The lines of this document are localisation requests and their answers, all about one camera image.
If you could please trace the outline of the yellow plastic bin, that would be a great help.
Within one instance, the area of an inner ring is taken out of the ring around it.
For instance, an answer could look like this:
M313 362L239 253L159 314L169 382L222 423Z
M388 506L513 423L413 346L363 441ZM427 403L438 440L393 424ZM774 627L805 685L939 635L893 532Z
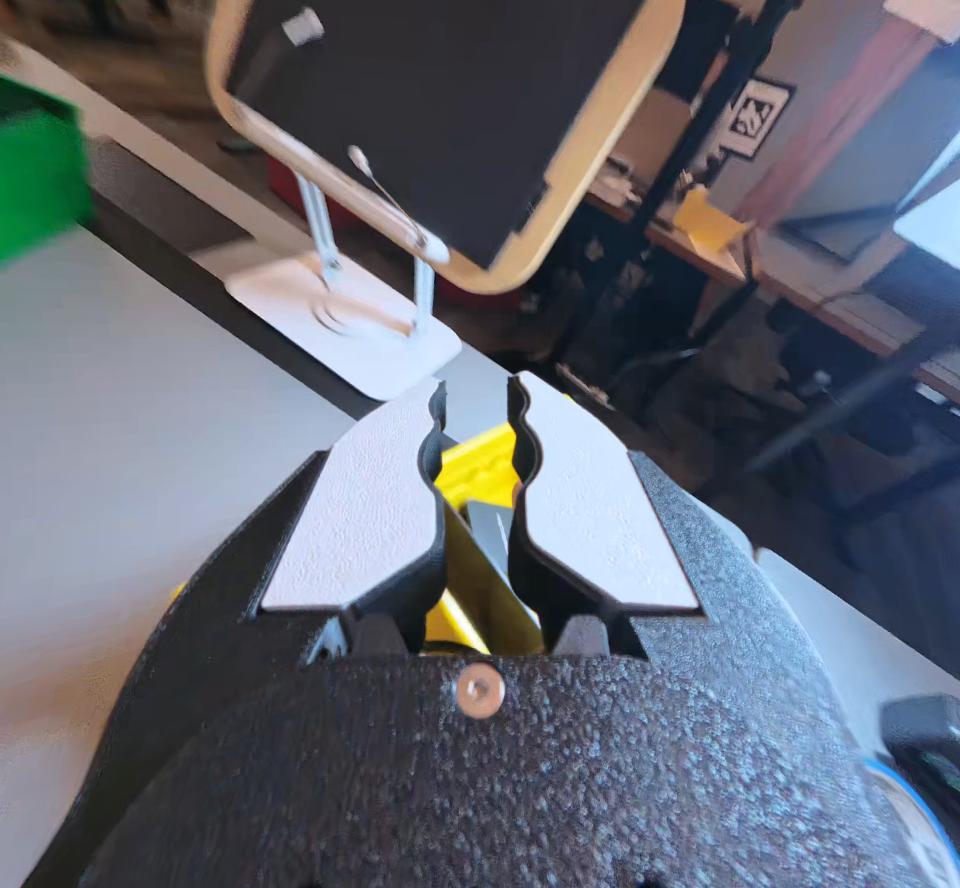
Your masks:
M512 464L515 445L510 424L495 426L444 450L436 479L443 503L448 502L464 519L478 546L511 588L508 546L514 493L520 485ZM541 629L536 613L526 607ZM450 594L448 574L446 588L427 613L425 625L424 653L491 655Z

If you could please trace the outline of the wooden top desk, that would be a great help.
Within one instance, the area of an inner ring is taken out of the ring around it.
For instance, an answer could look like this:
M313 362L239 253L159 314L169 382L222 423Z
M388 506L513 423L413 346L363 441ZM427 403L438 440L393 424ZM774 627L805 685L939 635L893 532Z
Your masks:
M863 290L842 286L843 273L827 258L752 228L721 249L697 246L673 224L676 207L654 216L645 237L707 278L689 331L705 348L752 298L785 300L871 354L889 356L928 331L914 318Z

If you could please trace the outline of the black stand pole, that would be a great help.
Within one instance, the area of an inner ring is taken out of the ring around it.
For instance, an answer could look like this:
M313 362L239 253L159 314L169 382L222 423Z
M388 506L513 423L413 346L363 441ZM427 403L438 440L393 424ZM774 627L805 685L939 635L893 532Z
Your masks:
M690 167L727 106L735 102L746 82L768 56L774 38L787 16L802 5L803 0L765 0L753 21L740 22L728 47L726 64L705 94L695 116L678 138L678 142L655 176L640 206L634 211L619 242L600 260L600 269L586 286L567 326L551 349L547 364L556 369L567 360L574 342L594 316L605 289L619 274L632 250L647 243L646 230L658 210L673 191L680 174Z

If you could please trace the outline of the black and white marker tag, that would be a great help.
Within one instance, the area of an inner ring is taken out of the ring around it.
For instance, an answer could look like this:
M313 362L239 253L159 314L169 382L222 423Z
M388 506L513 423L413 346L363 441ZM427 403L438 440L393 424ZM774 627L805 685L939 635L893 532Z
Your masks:
M753 161L796 93L792 83L748 78L716 137L717 149L742 161Z

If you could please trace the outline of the black bin divider sheet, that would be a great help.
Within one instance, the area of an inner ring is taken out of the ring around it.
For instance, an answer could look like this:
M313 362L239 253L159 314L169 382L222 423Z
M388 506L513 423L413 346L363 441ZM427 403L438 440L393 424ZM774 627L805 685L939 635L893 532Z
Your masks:
M489 654L540 654L539 622L482 551L469 525L443 503L447 589Z

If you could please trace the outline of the bright studio light panel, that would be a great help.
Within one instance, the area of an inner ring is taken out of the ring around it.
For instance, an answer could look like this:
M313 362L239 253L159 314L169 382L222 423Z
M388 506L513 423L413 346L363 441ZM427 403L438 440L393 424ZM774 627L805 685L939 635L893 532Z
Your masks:
M959 153L927 170L894 221L894 234L959 270Z

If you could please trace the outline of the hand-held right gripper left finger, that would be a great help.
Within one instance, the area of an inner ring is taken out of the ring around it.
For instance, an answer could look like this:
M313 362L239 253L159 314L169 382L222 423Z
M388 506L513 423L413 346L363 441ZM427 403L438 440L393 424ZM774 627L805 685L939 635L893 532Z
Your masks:
M447 588L442 467L447 385L428 377L357 421L326 453L259 609L389 618L407 651Z

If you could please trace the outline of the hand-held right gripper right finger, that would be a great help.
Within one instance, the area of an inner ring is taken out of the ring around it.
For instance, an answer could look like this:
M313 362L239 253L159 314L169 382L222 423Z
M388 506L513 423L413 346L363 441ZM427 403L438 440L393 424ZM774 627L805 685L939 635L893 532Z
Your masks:
M554 652L573 618L595 618L611 651L643 653L635 618L698 618L702 604L626 444L529 371L509 377L519 479L508 574Z

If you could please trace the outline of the black board with wooden frame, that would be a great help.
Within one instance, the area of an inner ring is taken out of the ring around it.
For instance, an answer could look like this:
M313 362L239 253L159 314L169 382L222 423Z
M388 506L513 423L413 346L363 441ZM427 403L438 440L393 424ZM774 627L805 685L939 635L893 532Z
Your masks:
M521 287L653 86L686 0L215 0L223 119L448 282Z

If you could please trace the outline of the green plastic bin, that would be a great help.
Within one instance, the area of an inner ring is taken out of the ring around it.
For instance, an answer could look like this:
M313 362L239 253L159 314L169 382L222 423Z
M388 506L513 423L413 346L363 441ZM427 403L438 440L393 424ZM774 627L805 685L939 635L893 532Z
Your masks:
M89 165L77 107L2 76L2 263L90 219Z

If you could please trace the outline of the small yellow holder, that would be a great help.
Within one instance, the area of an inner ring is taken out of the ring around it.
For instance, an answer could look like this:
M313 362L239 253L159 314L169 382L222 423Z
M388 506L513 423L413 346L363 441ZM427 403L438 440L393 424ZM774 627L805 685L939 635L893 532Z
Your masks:
M737 244L755 227L754 222L740 222L712 205L709 189L702 184L689 188L671 223L694 249L709 255Z

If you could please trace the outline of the red bag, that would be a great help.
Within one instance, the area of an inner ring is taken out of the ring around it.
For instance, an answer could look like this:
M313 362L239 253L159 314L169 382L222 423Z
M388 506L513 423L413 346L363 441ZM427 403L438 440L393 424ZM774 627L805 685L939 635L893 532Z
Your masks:
M270 190L303 221L307 221L304 199L296 174L270 154L265 154L265 159ZM363 227L364 223L361 219L343 207L340 202L329 196L324 198L334 234L354 232Z

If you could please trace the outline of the white board stand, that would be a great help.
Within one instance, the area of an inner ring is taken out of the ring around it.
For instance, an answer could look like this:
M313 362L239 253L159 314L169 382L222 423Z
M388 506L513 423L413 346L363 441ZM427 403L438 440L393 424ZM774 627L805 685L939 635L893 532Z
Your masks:
M414 297L406 298L340 252L324 194L295 178L315 246L231 276L226 291L361 395L389 402L461 351L433 314L431 262L449 257L423 234L427 250L414 252Z

